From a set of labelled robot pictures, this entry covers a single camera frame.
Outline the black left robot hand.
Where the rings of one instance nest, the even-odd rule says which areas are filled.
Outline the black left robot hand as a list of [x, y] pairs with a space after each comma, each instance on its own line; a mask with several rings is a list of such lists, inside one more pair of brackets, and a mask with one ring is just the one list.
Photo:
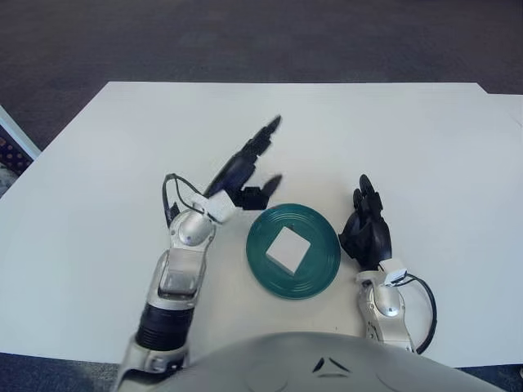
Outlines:
[[280, 122], [281, 116], [277, 115], [249, 139], [244, 147], [234, 154], [218, 172], [204, 191], [203, 196], [211, 198], [215, 194], [225, 191], [236, 207], [245, 211], [265, 210], [283, 176], [277, 174], [263, 186], [246, 186], [245, 184], [256, 170], [256, 161], [271, 145], [270, 138]]

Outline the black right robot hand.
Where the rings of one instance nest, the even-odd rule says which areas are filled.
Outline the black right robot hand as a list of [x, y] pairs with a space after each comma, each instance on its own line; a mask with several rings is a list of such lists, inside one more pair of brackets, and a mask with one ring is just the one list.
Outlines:
[[382, 217], [379, 192], [365, 174], [360, 176], [360, 186], [353, 192], [353, 207], [355, 210], [338, 235], [338, 240], [361, 270], [377, 270], [381, 261], [392, 257], [391, 235]]

